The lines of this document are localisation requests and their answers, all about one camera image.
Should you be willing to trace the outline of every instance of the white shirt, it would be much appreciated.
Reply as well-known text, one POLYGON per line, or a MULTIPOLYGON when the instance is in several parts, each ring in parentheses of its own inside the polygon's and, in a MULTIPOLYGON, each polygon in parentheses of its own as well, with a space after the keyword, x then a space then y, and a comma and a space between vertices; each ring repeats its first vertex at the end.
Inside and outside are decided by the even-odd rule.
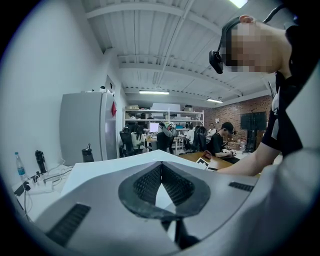
POLYGON ((207 138, 211 138, 212 135, 214 135, 217 132, 217 130, 215 128, 213 129, 209 129, 208 130, 208 135, 206 136, 207 138))
POLYGON ((189 130, 188 133, 186 134, 186 139, 190 140, 189 141, 190 144, 194 143, 195 130, 196 130, 196 127, 193 127, 193 129, 189 130))
POLYGON ((145 136, 143 134, 141 134, 141 138, 140 138, 140 135, 137 139, 137 134, 134 133, 134 132, 131 132, 131 140, 132 140, 132 145, 133 145, 133 149, 134 150, 137 150, 138 149, 138 144, 141 144, 142 145, 140 146, 140 149, 143 150, 145 149, 145 147, 143 146, 143 144, 145 143, 145 136))

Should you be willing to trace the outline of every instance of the brick wall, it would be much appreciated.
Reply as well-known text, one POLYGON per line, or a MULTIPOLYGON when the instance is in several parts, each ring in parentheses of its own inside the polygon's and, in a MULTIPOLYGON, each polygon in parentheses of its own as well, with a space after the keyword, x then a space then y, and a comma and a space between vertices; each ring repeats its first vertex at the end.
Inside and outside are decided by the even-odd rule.
MULTIPOLYGON (((224 122, 232 123, 237 131, 237 134, 232 136, 233 141, 237 141, 238 139, 247 139, 247 130, 240 129, 240 115, 251 113, 252 110, 253 112, 266 112, 266 121, 268 122, 271 103, 271 96, 263 96, 217 108, 194 106, 193 110, 196 112, 204 110, 204 126, 206 128, 209 127, 210 123, 214 123, 215 128, 218 130, 224 122)), ((262 139, 262 134, 263 132, 257 133, 257 146, 262 139)))

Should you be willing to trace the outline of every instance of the fluorescent light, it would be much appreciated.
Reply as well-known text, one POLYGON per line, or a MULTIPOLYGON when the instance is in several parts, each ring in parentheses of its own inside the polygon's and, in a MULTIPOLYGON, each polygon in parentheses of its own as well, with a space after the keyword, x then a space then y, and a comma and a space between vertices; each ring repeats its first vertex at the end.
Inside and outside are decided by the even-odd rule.
POLYGON ((241 8, 248 2, 248 0, 229 0, 229 1, 232 2, 238 8, 241 8))
POLYGON ((152 91, 152 90, 140 90, 140 94, 165 94, 168 95, 168 91, 152 91))
POLYGON ((220 100, 215 100, 215 99, 210 99, 210 98, 208 98, 207 101, 208 101, 208 102, 223 103, 223 102, 220 101, 220 100))

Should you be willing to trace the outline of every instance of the plastic water bottle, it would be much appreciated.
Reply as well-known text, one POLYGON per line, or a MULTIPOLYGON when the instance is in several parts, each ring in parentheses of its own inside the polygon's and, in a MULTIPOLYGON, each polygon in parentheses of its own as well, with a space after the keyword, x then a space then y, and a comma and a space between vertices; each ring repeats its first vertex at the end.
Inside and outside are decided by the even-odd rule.
POLYGON ((25 168, 24 168, 24 165, 20 159, 20 156, 19 156, 19 153, 18 152, 15 152, 15 164, 16 164, 16 168, 18 169, 18 173, 19 173, 19 176, 20 176, 20 179, 22 182, 26 182, 28 181, 29 177, 28 175, 26 174, 26 171, 25 171, 25 168))

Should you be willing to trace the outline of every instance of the ceiling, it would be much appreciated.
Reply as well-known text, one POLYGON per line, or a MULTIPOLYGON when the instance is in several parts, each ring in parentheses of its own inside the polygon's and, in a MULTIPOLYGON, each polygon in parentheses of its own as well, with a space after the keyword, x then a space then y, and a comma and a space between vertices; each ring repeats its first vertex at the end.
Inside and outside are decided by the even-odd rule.
MULTIPOLYGON (((218 75, 209 65, 209 51, 218 48, 229 19, 247 14, 263 20, 279 5, 276 0, 249 0, 240 9, 229 0, 82 0, 82 5, 102 52, 117 50, 131 104, 154 101, 138 93, 157 87, 170 91, 172 103, 192 104, 267 94, 267 81, 275 85, 273 74, 262 79, 260 73, 224 70, 218 75)), ((269 24, 283 28, 290 20, 283 9, 269 24)))

